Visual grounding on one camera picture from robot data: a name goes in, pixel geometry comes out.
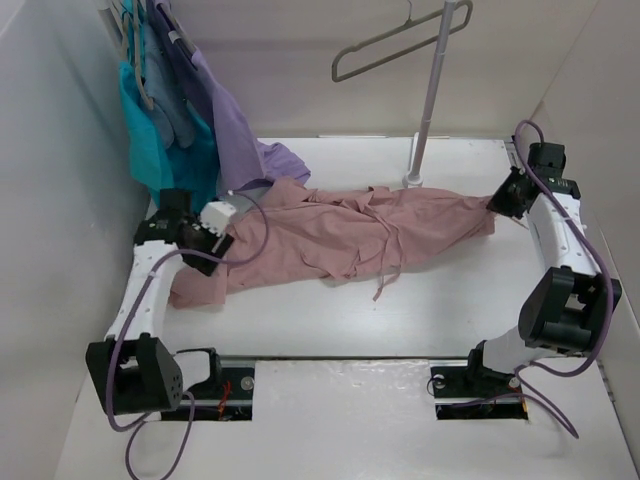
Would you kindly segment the pink trousers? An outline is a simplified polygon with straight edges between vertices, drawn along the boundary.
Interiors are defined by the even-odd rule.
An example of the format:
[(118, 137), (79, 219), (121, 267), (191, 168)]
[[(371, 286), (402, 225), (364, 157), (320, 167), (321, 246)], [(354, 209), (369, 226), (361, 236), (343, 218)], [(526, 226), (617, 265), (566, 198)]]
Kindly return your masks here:
[(231, 293), (310, 279), (377, 276), (385, 287), (407, 268), (493, 234), (488, 203), (442, 189), (325, 191), (281, 178), (228, 227), (234, 242), (226, 264), (211, 276), (181, 270), (170, 303), (222, 305)]

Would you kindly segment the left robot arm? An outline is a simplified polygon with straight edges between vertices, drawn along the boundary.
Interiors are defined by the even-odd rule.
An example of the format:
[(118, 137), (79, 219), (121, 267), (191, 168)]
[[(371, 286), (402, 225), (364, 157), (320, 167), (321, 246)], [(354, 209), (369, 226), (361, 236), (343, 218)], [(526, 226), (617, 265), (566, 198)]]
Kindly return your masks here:
[(211, 276), (233, 243), (226, 227), (236, 213), (214, 200), (194, 213), (186, 190), (164, 189), (154, 214), (133, 240), (133, 263), (117, 317), (104, 340), (88, 345), (85, 361), (105, 412), (172, 411), (184, 387), (181, 368), (161, 340), (171, 287), (189, 266)]

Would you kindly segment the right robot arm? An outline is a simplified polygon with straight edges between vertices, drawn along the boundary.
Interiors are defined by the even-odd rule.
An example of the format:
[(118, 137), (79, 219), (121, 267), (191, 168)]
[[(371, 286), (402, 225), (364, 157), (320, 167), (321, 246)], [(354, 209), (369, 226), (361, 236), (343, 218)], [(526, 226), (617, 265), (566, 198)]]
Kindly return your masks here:
[(622, 288), (586, 240), (581, 193), (564, 178), (565, 164), (564, 146), (531, 144), (525, 169), (513, 167), (488, 203), (493, 213), (527, 221), (544, 274), (516, 327), (470, 352), (462, 381), (473, 393), (509, 382), (521, 365), (553, 354), (591, 356), (602, 346)]

